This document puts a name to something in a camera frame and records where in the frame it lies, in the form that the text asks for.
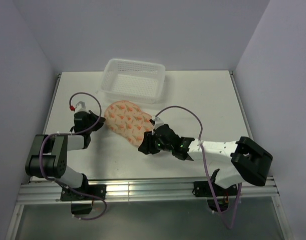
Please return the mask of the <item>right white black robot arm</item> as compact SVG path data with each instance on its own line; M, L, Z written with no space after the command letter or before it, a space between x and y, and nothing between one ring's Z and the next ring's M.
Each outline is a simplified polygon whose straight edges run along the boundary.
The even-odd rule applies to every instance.
M180 137L167 124L145 132L138 151L145 155L168 151L182 161L206 162L208 168L214 167L209 189L215 195L242 182L265 186L273 160L268 151L249 137L230 142L202 141Z

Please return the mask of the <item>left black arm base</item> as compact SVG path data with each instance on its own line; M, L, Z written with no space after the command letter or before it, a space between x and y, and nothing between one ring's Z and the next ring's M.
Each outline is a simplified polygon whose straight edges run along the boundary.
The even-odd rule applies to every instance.
M91 213L94 202L104 200L106 196L105 184L91 184L84 194L76 193L82 190L63 188L60 196L61 202L71 203L71 213L76 216L85 216Z

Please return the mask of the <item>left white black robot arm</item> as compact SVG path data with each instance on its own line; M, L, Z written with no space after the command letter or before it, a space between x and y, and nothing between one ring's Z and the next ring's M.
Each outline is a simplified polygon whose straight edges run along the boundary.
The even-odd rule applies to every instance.
M26 174L54 181L72 189L77 199L86 199L90 193L88 179L67 165L68 152L86 149L91 142L91 133L99 130L105 121L92 111L81 110L74 114L74 126L68 134L35 135L25 164Z

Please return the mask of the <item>peach floral laundry bag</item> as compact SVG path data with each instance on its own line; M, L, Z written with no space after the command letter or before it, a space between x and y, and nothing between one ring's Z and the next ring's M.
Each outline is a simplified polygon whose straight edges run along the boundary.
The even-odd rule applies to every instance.
M126 100L110 104L104 112L104 118L108 129L136 147L143 142L144 133L153 129L150 122L152 116Z

